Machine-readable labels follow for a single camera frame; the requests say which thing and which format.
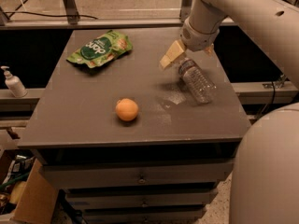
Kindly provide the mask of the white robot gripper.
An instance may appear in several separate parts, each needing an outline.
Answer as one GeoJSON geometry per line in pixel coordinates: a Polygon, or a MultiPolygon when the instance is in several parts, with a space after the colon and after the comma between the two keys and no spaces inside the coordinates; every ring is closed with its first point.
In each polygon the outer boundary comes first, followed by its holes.
{"type": "Polygon", "coordinates": [[[186,48],[191,51],[203,50],[208,56],[212,56],[214,53],[213,42],[219,32],[219,29],[211,34],[198,32],[192,28],[190,19],[187,19],[180,31],[180,39],[174,41],[169,47],[166,54],[160,60],[160,67],[165,70],[183,60],[186,57],[186,48]]]}

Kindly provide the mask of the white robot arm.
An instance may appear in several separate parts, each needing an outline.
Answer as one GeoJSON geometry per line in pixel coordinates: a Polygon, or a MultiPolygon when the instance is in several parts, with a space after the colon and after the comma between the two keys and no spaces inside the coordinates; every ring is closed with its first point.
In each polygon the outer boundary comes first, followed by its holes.
{"type": "MultiPolygon", "coordinates": [[[[299,87],[298,0],[195,0],[180,32],[183,50],[210,46],[231,19],[263,53],[231,76],[249,82],[285,76],[299,87]]],[[[299,104],[273,110],[244,134],[235,156],[230,224],[299,224],[299,104]]]]}

